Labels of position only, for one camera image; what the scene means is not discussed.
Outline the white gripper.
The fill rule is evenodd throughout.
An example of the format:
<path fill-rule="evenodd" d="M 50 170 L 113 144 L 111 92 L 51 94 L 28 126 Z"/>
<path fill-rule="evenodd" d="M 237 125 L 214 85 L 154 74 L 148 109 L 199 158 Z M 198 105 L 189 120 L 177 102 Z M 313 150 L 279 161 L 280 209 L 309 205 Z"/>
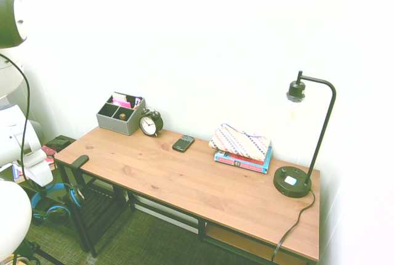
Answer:
<path fill-rule="evenodd" d="M 23 157 L 25 175 L 39 186 L 46 186 L 53 181 L 50 166 L 45 159 L 46 153 L 38 150 Z"/>

